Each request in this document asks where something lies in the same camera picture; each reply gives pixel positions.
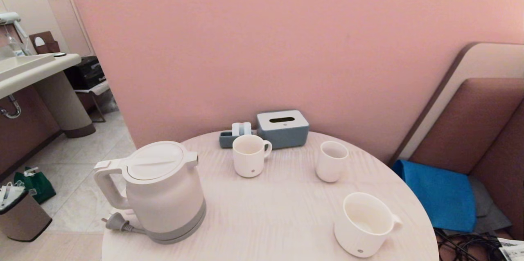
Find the white electric kettle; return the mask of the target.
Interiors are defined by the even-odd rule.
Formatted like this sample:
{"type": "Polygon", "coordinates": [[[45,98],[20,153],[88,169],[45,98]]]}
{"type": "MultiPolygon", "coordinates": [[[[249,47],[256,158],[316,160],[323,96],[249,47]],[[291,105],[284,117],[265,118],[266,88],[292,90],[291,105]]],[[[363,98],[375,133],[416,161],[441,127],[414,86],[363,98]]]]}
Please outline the white electric kettle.
{"type": "Polygon", "coordinates": [[[143,230],[168,233],[206,214],[198,164],[197,152],[160,141],[98,162],[94,180],[112,207],[133,210],[143,230]]]}

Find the grey tissue box white lid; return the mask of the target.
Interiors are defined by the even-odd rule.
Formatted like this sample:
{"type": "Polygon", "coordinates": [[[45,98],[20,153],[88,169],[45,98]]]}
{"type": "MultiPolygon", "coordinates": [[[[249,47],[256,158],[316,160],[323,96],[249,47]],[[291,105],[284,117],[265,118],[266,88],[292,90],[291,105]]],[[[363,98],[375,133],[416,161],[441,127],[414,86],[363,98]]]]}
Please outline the grey tissue box white lid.
{"type": "Polygon", "coordinates": [[[309,122],[299,110],[259,112],[257,135],[270,141],[273,149],[287,149],[306,144],[309,122]]]}

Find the small white ribbed mug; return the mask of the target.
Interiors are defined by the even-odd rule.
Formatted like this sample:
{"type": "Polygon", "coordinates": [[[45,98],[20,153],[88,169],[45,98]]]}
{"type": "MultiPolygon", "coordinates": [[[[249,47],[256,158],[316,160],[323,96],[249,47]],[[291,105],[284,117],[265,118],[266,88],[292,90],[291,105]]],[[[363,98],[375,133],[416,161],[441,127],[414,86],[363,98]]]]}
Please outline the small white ribbed mug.
{"type": "Polygon", "coordinates": [[[233,165],[235,172],[244,178],[260,175],[264,160],[273,149],[270,141],[256,135],[241,135],[233,142],[233,165]]]}

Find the white cup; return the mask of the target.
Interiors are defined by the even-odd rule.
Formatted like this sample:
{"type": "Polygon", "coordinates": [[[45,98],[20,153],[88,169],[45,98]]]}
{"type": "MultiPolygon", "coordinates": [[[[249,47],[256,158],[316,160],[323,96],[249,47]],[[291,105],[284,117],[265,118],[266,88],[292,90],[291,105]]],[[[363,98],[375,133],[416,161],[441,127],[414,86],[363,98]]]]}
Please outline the white cup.
{"type": "Polygon", "coordinates": [[[349,151],[340,142],[325,141],[320,145],[314,170],[324,182],[337,182],[349,161],[349,151]]]}

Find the large white ribbed mug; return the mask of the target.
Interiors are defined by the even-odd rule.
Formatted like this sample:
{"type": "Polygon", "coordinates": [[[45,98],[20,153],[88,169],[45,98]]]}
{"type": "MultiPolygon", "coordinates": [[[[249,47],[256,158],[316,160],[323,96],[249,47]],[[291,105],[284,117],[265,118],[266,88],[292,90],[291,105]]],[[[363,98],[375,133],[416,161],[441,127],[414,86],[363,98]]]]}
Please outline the large white ribbed mug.
{"type": "Polygon", "coordinates": [[[385,240],[403,226],[403,221],[382,200],[363,192],[348,194],[337,209],[334,235],[353,256],[367,258],[378,252],[385,240]]]}

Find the blue cloth bag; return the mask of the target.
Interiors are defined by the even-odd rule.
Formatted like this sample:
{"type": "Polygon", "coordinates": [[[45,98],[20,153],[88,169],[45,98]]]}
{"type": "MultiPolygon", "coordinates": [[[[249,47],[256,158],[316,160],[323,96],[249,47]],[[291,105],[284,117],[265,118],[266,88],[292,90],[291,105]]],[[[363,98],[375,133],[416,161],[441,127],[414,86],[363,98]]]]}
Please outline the blue cloth bag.
{"type": "Polygon", "coordinates": [[[477,210],[468,176],[401,159],[392,170],[418,198],[434,228],[467,233],[474,230],[477,210]]]}

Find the brown upholstered bench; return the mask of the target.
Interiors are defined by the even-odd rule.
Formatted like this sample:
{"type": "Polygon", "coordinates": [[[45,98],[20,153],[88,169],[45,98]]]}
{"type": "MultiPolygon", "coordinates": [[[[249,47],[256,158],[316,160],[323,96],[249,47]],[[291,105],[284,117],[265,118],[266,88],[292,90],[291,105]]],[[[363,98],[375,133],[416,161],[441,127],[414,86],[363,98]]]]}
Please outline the brown upholstered bench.
{"type": "Polygon", "coordinates": [[[473,175],[524,240],[524,44],[461,49],[389,166],[398,159],[473,175]]]}

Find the brown tissue holder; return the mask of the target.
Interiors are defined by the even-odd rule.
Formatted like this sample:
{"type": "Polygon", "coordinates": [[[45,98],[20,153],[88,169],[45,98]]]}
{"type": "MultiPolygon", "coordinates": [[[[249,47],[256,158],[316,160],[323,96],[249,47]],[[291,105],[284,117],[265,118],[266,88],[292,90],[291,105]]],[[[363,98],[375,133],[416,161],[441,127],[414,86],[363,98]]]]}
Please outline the brown tissue holder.
{"type": "Polygon", "coordinates": [[[29,39],[37,54],[58,53],[60,46],[50,31],[29,35],[29,39]]]}

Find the white sink counter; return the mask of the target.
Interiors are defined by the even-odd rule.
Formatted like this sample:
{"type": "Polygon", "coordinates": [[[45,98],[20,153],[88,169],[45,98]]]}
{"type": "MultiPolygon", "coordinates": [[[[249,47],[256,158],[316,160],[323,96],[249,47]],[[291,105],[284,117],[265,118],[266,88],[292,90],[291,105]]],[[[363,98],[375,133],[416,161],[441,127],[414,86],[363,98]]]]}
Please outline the white sink counter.
{"type": "Polygon", "coordinates": [[[20,56],[0,61],[0,99],[81,62],[78,54],[20,56]]]}

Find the green bag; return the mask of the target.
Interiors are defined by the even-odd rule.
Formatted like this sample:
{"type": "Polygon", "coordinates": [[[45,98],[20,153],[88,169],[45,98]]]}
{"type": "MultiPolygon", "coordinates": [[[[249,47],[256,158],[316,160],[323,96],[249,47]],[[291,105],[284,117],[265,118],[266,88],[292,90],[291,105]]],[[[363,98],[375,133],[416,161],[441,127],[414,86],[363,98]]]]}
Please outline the green bag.
{"type": "Polygon", "coordinates": [[[39,168],[27,166],[24,172],[15,172],[13,184],[24,187],[37,203],[41,204],[56,195],[56,191],[39,168]]]}

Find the grey seat cushion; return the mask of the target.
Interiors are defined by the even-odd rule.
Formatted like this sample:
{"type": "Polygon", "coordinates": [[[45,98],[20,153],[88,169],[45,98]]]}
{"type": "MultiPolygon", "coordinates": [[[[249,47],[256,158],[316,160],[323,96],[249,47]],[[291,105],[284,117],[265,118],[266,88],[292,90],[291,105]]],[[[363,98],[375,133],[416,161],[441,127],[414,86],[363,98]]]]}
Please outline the grey seat cushion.
{"type": "Polygon", "coordinates": [[[512,222],[495,204],[485,185],[472,175],[468,179],[474,194],[477,217],[473,233],[491,233],[511,227],[512,222]]]}

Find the clear glass bottle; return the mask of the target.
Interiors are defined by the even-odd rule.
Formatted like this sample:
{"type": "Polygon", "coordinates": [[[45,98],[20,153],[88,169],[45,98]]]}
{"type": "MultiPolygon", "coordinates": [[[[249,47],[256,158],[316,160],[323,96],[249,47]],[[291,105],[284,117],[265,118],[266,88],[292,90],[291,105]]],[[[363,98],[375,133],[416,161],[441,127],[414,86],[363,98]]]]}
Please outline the clear glass bottle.
{"type": "Polygon", "coordinates": [[[15,39],[13,36],[6,34],[6,39],[8,41],[8,46],[11,48],[12,52],[15,54],[15,56],[26,56],[24,49],[20,42],[15,39]]]}

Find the brown trash bin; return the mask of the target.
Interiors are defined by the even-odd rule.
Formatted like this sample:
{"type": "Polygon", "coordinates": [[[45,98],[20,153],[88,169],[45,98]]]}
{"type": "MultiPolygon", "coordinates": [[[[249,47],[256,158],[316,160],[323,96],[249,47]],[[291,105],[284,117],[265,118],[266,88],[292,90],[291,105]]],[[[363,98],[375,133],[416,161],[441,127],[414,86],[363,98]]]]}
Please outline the brown trash bin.
{"type": "Polygon", "coordinates": [[[33,242],[52,218],[24,187],[0,187],[0,232],[17,242],[33,242]]]}

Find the white hair dryer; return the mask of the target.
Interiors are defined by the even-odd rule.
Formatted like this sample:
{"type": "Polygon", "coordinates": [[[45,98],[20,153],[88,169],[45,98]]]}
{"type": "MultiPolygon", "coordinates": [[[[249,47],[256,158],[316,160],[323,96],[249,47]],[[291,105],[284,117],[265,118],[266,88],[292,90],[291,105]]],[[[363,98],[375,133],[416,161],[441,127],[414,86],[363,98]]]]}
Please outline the white hair dryer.
{"type": "MultiPolygon", "coordinates": [[[[21,36],[22,39],[25,39],[26,41],[28,41],[29,37],[27,33],[23,30],[22,26],[19,24],[20,22],[21,22],[21,18],[20,18],[20,15],[18,15],[18,13],[15,13],[15,12],[0,13],[0,26],[13,25],[15,30],[19,34],[19,36],[21,36]]],[[[27,50],[27,45],[28,43],[26,43],[25,47],[22,46],[26,56],[30,55],[30,53],[27,50]]]]}

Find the white printed paper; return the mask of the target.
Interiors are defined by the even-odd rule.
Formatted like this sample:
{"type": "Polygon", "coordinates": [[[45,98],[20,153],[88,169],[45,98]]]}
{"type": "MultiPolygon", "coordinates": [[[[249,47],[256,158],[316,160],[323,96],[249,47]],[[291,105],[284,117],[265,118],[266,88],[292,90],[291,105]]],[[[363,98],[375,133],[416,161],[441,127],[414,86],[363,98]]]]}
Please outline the white printed paper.
{"type": "Polygon", "coordinates": [[[524,241],[497,238],[506,261],[524,261],[524,241]]]}

